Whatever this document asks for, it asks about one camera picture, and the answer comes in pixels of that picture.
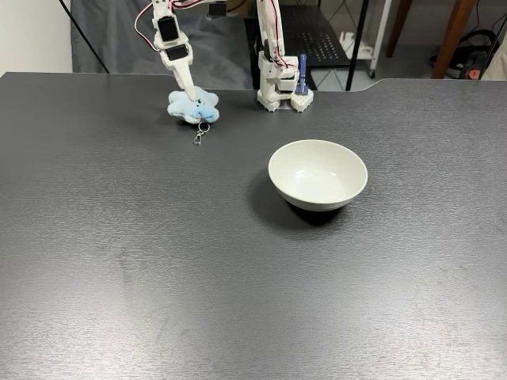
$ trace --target keychain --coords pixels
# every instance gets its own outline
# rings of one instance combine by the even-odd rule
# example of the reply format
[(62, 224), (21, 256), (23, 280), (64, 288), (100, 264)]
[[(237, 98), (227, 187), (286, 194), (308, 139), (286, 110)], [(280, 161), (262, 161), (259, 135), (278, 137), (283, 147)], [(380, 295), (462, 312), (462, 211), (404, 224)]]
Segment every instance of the keychain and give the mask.
[[(204, 127), (204, 129), (201, 129), (200, 128), (201, 124), (206, 124), (208, 127)], [(205, 133), (208, 133), (210, 128), (211, 128), (211, 126), (209, 125), (209, 123), (206, 123), (205, 121), (201, 121), (199, 123), (199, 127), (197, 127), (197, 135), (196, 135), (196, 138), (193, 140), (193, 145), (199, 146), (202, 143), (203, 135)]]

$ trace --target bowl rim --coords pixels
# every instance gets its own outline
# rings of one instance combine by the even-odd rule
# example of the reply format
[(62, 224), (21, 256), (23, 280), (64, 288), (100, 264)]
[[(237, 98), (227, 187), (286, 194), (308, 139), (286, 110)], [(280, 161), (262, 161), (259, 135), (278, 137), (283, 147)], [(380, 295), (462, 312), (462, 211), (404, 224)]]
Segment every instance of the bowl rim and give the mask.
[[(363, 166), (364, 173), (366, 174), (366, 177), (364, 178), (364, 183), (362, 184), (362, 186), (360, 187), (360, 189), (357, 192), (353, 193), (351, 196), (347, 197), (347, 198), (339, 199), (339, 200), (337, 200), (335, 202), (331, 202), (331, 203), (330, 202), (315, 202), (314, 200), (305, 199), (305, 198), (302, 198), (300, 196), (295, 196), (294, 194), (291, 194), (290, 192), (286, 192), (285, 190), (282, 190), (280, 188), (280, 184), (277, 184), (276, 181), (273, 179), (273, 176), (271, 175), (271, 164), (273, 162), (273, 159), (275, 158), (275, 156), (281, 150), (283, 150), (284, 148), (286, 148), (286, 147), (288, 147), (290, 145), (295, 145), (295, 144), (300, 144), (300, 143), (308, 143), (308, 142), (317, 142), (317, 143), (326, 143), (326, 144), (330, 144), (330, 145), (335, 145), (335, 146), (338, 146), (338, 147), (340, 147), (342, 149), (348, 150), (350, 153), (352, 153), (354, 156), (356, 156), (359, 159), (359, 162), (361, 163), (361, 165)], [(276, 152), (273, 153), (273, 155), (269, 159), (268, 175), (269, 175), (269, 178), (271, 179), (271, 181), (273, 182), (273, 184), (275, 185), (275, 187), (278, 190), (280, 190), (281, 192), (283, 192), (284, 194), (286, 194), (287, 196), (290, 196), (291, 198), (293, 198), (295, 200), (299, 200), (301, 202), (307, 202), (307, 203), (312, 203), (312, 204), (335, 204), (335, 203), (346, 202), (346, 201), (351, 200), (351, 199), (355, 198), (356, 196), (358, 196), (364, 190), (364, 188), (366, 187), (366, 184), (368, 183), (368, 169), (366, 168), (366, 165), (364, 164), (364, 162), (361, 159), (361, 157), (359, 157), (357, 154), (355, 154), (353, 151), (351, 151), (349, 148), (347, 148), (345, 146), (342, 146), (340, 144), (336, 144), (335, 142), (326, 141), (326, 140), (318, 140), (318, 139), (297, 140), (297, 141), (290, 142), (289, 144), (285, 144), (282, 147), (278, 148), (276, 150)]]

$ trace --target gray curtain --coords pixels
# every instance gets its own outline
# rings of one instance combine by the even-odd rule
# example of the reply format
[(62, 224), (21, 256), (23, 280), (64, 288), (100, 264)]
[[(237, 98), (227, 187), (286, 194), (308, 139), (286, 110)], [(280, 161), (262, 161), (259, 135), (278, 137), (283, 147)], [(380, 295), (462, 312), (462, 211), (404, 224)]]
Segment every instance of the gray curtain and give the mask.
[[(134, 20), (149, 0), (72, 0), (71, 11), (90, 43), (115, 74), (170, 74), (134, 31)], [(153, 13), (139, 20), (138, 29), (153, 40)], [(177, 12), (180, 29), (193, 48), (190, 67), (196, 86), (206, 89), (251, 89), (250, 55), (241, 17), (208, 20), (190, 10)], [(72, 64), (75, 73), (99, 73), (95, 59), (72, 27)]]

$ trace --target ceramic bowl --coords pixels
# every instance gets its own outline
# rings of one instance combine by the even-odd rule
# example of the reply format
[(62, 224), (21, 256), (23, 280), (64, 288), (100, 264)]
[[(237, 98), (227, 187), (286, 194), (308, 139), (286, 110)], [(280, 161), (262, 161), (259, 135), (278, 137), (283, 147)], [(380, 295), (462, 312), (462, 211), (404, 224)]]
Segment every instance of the ceramic bowl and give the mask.
[(277, 150), (269, 160), (269, 177), (291, 204), (308, 211), (345, 206), (368, 182), (363, 161), (334, 142), (301, 140)]

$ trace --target black shelf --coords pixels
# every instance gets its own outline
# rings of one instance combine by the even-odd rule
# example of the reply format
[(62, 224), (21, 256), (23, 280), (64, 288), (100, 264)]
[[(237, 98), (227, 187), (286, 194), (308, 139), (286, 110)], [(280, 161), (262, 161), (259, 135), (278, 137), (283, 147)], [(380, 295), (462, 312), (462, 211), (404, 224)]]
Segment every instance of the black shelf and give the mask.
[(307, 66), (347, 67), (349, 59), (317, 6), (281, 6), (286, 55), (307, 55)]

